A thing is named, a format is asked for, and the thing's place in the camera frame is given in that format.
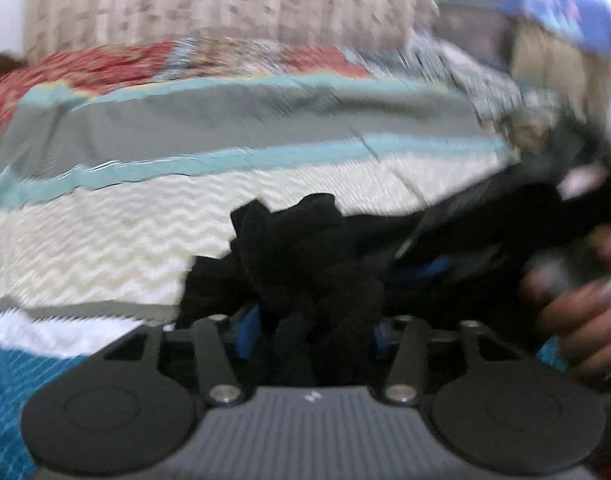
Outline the person's right hand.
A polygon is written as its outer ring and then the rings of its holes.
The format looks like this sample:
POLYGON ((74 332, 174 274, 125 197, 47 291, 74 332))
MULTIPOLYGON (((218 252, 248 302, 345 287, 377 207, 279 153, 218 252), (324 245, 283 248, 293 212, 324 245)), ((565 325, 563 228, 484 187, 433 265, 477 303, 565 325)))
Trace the person's right hand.
POLYGON ((605 278, 558 296, 546 290, 546 283, 546 272, 534 270, 523 281, 523 288, 544 302, 539 324, 557 339, 569 374, 578 378, 610 374, 611 299, 605 278))

